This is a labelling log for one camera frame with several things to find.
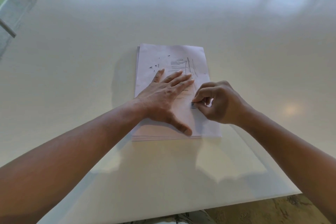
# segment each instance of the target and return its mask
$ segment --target paper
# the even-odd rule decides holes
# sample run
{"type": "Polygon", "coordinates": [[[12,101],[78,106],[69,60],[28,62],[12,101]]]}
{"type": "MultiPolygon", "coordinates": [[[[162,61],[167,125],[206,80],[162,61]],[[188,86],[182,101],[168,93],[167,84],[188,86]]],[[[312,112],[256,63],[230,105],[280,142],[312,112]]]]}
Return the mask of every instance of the paper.
{"type": "MultiPolygon", "coordinates": [[[[161,78],[183,70],[183,74],[191,73],[195,79],[192,86],[184,90],[174,101],[173,113],[178,119],[192,129],[192,138],[221,137],[219,124],[208,120],[198,109],[191,105],[197,89],[209,82],[208,66],[202,47],[195,46],[164,46],[141,44],[137,53],[135,97],[153,80],[156,72],[165,68],[161,78]]],[[[173,126],[145,119],[134,128],[132,140],[166,140],[188,138],[173,126]]]]}

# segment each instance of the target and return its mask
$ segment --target right hand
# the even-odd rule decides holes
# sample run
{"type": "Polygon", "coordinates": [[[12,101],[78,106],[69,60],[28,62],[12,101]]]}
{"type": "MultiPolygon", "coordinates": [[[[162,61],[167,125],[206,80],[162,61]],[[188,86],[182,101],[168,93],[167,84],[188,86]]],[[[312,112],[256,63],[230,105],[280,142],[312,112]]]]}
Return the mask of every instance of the right hand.
{"type": "Polygon", "coordinates": [[[224,124],[240,125],[241,118],[252,109],[227,81],[202,84],[192,102],[209,120],[224,124]]]}

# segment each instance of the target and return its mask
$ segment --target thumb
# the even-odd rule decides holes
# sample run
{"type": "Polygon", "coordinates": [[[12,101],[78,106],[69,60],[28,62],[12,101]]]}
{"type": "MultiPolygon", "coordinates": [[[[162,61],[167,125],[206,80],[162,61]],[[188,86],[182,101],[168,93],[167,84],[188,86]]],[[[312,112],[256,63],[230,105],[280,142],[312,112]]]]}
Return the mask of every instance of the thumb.
{"type": "Polygon", "coordinates": [[[209,116],[209,114],[210,114],[210,107],[206,106],[206,105],[204,104],[204,102],[195,102],[195,103],[194,103],[194,106],[196,106],[197,109],[199,109],[200,112],[201,112],[202,114],[204,114],[205,117],[208,118],[208,116],[209,116]]]}
{"type": "Polygon", "coordinates": [[[175,128],[177,128],[177,130],[181,131],[186,136],[191,136],[193,134],[192,130],[182,121],[180,121],[173,113],[170,113],[167,123],[173,125],[175,128]]]}

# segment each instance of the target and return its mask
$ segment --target white table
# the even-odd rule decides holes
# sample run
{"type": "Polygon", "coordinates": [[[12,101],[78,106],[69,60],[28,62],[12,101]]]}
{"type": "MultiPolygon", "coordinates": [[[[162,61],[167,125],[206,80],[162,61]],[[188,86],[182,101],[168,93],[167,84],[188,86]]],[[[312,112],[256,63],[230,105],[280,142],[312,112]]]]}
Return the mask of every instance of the white table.
{"type": "MultiPolygon", "coordinates": [[[[140,43],[204,47],[213,81],[228,80],[256,109],[336,156],[335,4],[38,0],[0,63],[0,165],[131,99],[140,43]]],[[[204,146],[222,168],[257,163],[231,127],[222,129],[212,142],[124,138],[41,223],[117,223],[299,192],[238,128],[267,171],[216,182],[211,172],[221,169],[197,169],[204,146]]]]}

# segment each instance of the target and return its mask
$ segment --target left hand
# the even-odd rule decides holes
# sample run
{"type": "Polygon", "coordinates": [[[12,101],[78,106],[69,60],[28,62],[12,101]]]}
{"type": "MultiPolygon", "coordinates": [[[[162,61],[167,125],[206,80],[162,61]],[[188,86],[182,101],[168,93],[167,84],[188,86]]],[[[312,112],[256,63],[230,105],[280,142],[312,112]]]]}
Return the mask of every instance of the left hand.
{"type": "Polygon", "coordinates": [[[145,88],[136,99],[145,110],[145,117],[155,121],[166,122],[173,125],[187,136],[192,135],[192,130],[178,120],[171,107],[176,97],[188,86],[194,83],[191,74],[182,75],[183,71],[175,72],[160,82],[164,68],[159,70],[153,81],[145,88]]]}

